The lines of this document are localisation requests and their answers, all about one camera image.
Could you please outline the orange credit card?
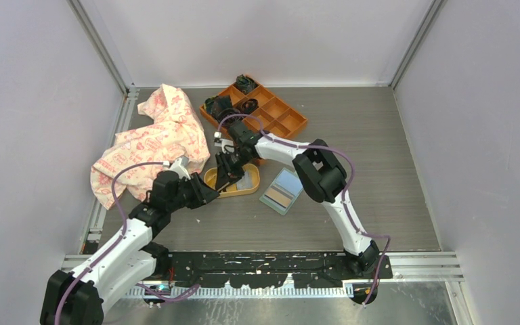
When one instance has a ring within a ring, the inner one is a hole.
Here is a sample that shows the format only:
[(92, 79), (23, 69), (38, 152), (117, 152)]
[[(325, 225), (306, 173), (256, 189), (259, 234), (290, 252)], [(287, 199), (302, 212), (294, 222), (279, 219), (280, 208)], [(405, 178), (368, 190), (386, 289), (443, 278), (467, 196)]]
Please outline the orange credit card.
[(282, 209), (287, 209), (294, 196), (287, 190), (280, 188), (279, 186), (270, 186), (265, 192), (265, 197), (276, 203)]

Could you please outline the green card holder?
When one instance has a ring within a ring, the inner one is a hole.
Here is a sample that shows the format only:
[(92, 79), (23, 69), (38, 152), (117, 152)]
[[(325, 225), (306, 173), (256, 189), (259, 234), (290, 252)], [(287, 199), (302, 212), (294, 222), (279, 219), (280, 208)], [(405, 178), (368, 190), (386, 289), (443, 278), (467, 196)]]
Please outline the green card holder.
[(278, 214), (285, 215), (302, 192), (303, 186), (298, 175), (294, 171), (283, 168), (259, 200)]

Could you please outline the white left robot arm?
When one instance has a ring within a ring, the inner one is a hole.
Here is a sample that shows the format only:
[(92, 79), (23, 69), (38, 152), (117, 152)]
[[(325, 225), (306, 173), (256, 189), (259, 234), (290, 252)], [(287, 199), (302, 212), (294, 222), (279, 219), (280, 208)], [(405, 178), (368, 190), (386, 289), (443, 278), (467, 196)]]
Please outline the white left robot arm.
[(197, 173), (160, 172), (146, 199), (95, 254), (69, 272), (51, 275), (40, 324), (102, 324), (112, 306), (142, 280), (160, 280), (171, 269), (166, 247), (154, 238), (180, 209), (197, 209), (219, 197)]

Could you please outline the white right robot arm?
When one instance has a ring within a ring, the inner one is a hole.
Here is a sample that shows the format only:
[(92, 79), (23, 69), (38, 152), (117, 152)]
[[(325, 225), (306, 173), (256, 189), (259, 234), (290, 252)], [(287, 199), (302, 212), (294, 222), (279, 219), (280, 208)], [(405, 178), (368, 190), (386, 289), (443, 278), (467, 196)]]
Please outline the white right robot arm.
[(292, 167), (303, 191), (326, 209), (343, 242), (347, 267), (357, 278), (376, 271), (383, 255), (371, 234), (366, 233), (349, 197), (351, 176), (338, 160), (340, 152), (317, 139), (294, 142), (264, 130), (252, 131), (243, 122), (228, 130), (231, 140), (215, 132), (216, 190), (239, 181), (244, 166), (255, 159), (274, 160)]

